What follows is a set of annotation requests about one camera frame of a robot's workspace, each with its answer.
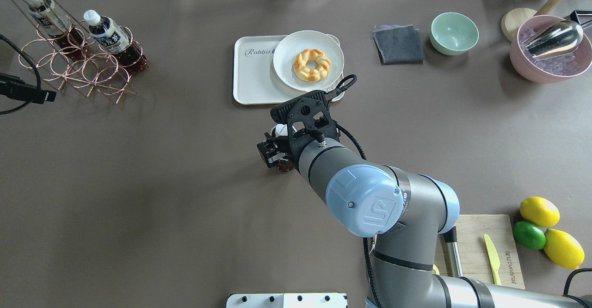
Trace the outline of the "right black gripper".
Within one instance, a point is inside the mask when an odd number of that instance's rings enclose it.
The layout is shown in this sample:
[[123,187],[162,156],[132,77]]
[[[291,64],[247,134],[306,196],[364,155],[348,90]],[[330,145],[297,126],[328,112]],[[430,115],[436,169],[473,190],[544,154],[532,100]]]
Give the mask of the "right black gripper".
[[278,170],[299,169],[302,146],[298,144],[296,137],[298,131],[292,129],[292,137],[289,129],[274,129],[264,133],[264,143],[258,143],[258,152],[268,168],[276,167]]

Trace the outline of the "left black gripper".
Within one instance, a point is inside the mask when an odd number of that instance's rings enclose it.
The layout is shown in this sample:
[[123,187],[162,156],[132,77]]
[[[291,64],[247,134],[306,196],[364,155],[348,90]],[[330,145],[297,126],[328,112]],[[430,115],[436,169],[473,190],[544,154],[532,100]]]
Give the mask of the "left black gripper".
[[30,101],[35,104],[54,102],[57,93],[51,90],[37,90],[17,76],[0,74],[0,94],[17,101]]

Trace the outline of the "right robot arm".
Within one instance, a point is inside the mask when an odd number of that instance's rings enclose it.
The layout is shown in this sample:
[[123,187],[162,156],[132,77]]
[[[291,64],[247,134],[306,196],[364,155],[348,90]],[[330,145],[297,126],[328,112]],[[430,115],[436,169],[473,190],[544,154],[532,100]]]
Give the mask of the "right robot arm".
[[258,144],[268,167],[289,159],[330,213],[354,235],[377,237],[371,257],[374,308],[589,308],[591,296],[554,296],[432,272],[438,235],[460,213],[454,190],[425,175],[368,162],[338,140],[307,139],[300,155],[287,136]]

